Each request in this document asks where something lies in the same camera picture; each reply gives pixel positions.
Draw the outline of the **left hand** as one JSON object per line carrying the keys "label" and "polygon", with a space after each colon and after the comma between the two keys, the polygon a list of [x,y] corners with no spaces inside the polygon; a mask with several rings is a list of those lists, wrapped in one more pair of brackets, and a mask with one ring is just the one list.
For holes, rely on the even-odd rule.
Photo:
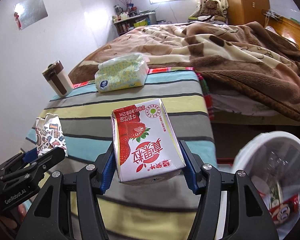
{"label": "left hand", "polygon": [[12,211],[0,214],[0,223],[8,229],[16,229],[23,222],[27,214],[27,209],[24,204],[20,204]]}

